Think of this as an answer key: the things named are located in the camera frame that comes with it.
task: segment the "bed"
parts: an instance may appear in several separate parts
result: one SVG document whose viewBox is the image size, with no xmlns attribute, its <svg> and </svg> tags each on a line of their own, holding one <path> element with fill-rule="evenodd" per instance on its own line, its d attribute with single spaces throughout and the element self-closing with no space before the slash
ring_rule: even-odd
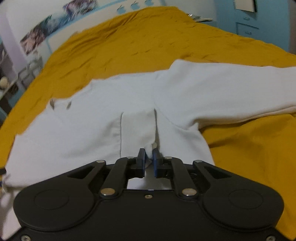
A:
<svg viewBox="0 0 296 241">
<path fill-rule="evenodd" d="M 0 166 L 9 157 L 15 135 L 26 130 L 51 98 L 70 97 L 92 79 L 167 69 L 176 59 L 296 66 L 296 56 L 279 47 L 195 23 L 175 7 L 120 15 L 72 35 L 52 53 L 0 129 Z M 281 194 L 285 208 L 276 228 L 296 238 L 295 115 L 211 126 L 202 134 L 217 166 Z"/>
</svg>

